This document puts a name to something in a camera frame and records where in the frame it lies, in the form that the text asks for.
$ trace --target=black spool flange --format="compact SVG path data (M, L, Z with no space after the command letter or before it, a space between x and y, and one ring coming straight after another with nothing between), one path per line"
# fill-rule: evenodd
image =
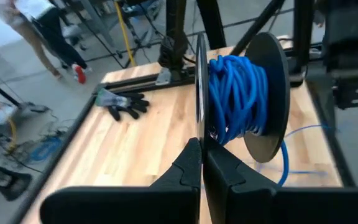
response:
M197 135L205 156L205 144L209 139L209 89L208 62L205 40L198 35L196 50L196 120ZM268 162L280 149L290 112L290 81L288 63L277 38L270 33L259 33L250 42L246 57L266 71L268 78L268 111L265 131L256 136L244 135L248 151L258 162Z
M256 136L244 135L249 153L258 162L268 162L280 149L290 113L288 62L277 38L268 32L252 38L246 57L265 69L268 79L268 113L265 131Z

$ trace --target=gray floor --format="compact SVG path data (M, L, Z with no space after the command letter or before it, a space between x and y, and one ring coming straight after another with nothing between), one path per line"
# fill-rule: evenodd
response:
M219 1L223 24L226 25L256 17L269 1L260 0L246 2L247 4L241 0ZM196 16L197 20L195 22L194 30L192 29L194 3L194 0L187 1L185 21L185 32L187 34L190 34L193 31L204 30L200 16ZM283 9L292 7L293 1L286 1ZM155 23L156 25L164 25L164 20L165 13L164 10L162 10ZM291 35L292 21L292 13L279 16L272 32L275 35ZM138 34L141 34L148 29L148 25L145 21L136 20L134 23ZM248 23L225 29L224 32L227 45L236 44L250 25L251 23ZM316 29L315 27L313 32L313 42L321 40L323 32L322 29ZM117 46L120 49L124 49L124 41L119 26L116 26L111 31L111 35ZM96 38L87 38L85 42L89 47L87 51L81 52L85 59L108 54L106 49L103 48ZM150 49L145 49L145 53L152 62L157 60L158 49L158 45L155 45ZM56 66L60 66L57 59L53 58L51 55L49 56ZM139 65L147 63L147 59L144 57L142 51L138 51L135 59ZM124 63L126 60L127 55L124 54L124 58L120 61L121 63ZM60 70L64 74L64 79L60 81L55 80L51 74L45 71L45 68L38 61L30 46L24 41L20 41L0 49L0 87L18 100L31 101L48 106L53 109L53 114L56 115L60 121L69 119L65 125L70 125L73 121L72 119L76 118L89 98L93 88L100 82L102 77L104 77L107 72L121 69L111 57L89 62L89 65L93 67L94 73L88 78L85 85L77 84L77 82L72 79L72 75L63 69ZM53 121L53 118L49 113L31 114L27 118L27 121L19 126L18 142L39 138L39 131L50 121ZM352 171L358 183L358 109L339 111L338 123L339 128L341 128L338 138L346 152L347 159L351 161L349 164L352 167ZM47 162L48 161L42 164L37 164L34 167L43 169ZM35 178L38 177L38 174L31 170L28 171L23 168L22 171L33 174ZM27 194L24 194L13 202L6 202L4 197L0 194L0 223L9 222L10 218L26 196Z

